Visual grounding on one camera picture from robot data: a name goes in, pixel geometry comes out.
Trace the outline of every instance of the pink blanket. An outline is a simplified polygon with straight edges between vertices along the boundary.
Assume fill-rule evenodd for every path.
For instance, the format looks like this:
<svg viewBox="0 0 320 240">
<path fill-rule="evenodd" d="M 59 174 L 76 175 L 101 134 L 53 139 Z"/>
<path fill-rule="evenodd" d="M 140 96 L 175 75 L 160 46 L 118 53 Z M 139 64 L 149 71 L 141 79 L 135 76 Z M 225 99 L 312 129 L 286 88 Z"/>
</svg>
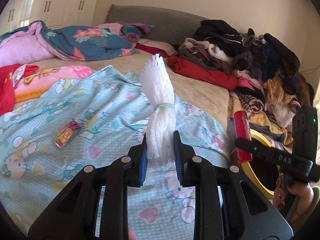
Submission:
<svg viewBox="0 0 320 240">
<path fill-rule="evenodd" d="M 66 66 L 38 71 L 19 82 L 14 90 L 16 103 L 39 98 L 55 82 L 60 80 L 56 89 L 59 94 L 63 89 L 74 85 L 76 79 L 85 78 L 94 72 L 86 66 Z"/>
<path fill-rule="evenodd" d="M 41 29 L 41 23 L 37 22 L 31 25 L 26 32 L 16 32 L 2 41 L 0 44 L 0 67 L 15 63 L 29 64 L 55 57 L 48 50 L 49 45 L 43 46 L 43 38 L 39 33 Z"/>
</svg>

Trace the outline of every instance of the gray pillow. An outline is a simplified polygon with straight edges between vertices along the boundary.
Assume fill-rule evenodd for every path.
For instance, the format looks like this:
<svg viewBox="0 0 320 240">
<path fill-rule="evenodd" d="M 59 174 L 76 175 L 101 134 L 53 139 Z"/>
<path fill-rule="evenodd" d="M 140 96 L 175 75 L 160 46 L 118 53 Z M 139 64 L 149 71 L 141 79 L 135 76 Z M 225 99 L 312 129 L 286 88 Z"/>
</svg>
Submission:
<svg viewBox="0 0 320 240">
<path fill-rule="evenodd" d="M 192 37 L 200 22 L 207 20 L 198 15 L 147 6 L 120 6 L 112 4 L 105 23 L 126 22 L 154 25 L 144 39 L 180 45 L 185 38 Z"/>
</svg>

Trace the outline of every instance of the elastic band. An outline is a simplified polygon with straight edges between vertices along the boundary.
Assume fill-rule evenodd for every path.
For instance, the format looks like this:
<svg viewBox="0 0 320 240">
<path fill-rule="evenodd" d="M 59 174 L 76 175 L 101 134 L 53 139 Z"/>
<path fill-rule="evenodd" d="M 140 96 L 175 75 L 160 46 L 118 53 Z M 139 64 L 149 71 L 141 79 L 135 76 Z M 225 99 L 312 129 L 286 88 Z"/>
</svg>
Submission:
<svg viewBox="0 0 320 240">
<path fill-rule="evenodd" d="M 163 108 L 163 107 L 174 109 L 174 104 L 170 104 L 170 103 L 159 104 L 153 109 L 153 111 L 156 111 L 157 108 Z"/>
</svg>

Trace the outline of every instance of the red bottle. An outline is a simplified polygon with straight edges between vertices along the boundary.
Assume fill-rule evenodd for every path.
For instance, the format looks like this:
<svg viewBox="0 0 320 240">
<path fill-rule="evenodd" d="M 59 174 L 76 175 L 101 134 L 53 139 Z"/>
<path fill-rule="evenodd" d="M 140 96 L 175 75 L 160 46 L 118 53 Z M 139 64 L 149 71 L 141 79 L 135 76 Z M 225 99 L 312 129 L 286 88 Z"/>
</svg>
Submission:
<svg viewBox="0 0 320 240">
<path fill-rule="evenodd" d="M 236 137 L 244 138 L 251 141 L 250 126 L 248 116 L 245 111 L 237 111 L 233 115 L 236 129 Z M 250 162 L 253 160 L 251 153 L 245 152 L 244 150 L 238 149 L 238 163 Z"/>
</svg>

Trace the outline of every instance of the pillow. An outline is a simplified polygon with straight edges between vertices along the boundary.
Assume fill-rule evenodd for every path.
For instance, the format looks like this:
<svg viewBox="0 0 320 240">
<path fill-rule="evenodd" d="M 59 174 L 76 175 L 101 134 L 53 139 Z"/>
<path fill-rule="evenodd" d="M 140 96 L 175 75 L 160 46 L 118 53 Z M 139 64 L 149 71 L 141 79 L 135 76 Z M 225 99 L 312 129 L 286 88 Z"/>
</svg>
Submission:
<svg viewBox="0 0 320 240">
<path fill-rule="evenodd" d="M 185 38 L 192 37 L 207 18 L 190 13 L 148 6 L 111 5 L 105 23 L 145 23 L 156 26 L 144 38 L 181 45 Z"/>
<path fill-rule="evenodd" d="M 121 28 L 121 36 L 125 36 L 129 33 L 134 33 L 138 35 L 139 37 L 151 32 L 152 28 L 154 28 L 153 25 L 147 25 L 143 23 L 131 23 L 131 24 L 125 24 Z"/>
<path fill-rule="evenodd" d="M 166 42 L 152 41 L 152 40 L 148 40 L 148 39 L 140 39 L 138 41 L 138 43 L 141 44 L 141 45 L 144 45 L 144 46 L 148 46 L 148 47 L 153 47 L 153 48 L 164 50 L 167 53 L 167 56 L 161 55 L 162 57 L 169 57 L 169 56 L 171 56 L 171 55 L 176 53 L 174 47 L 171 46 L 170 44 L 166 43 Z"/>
</svg>

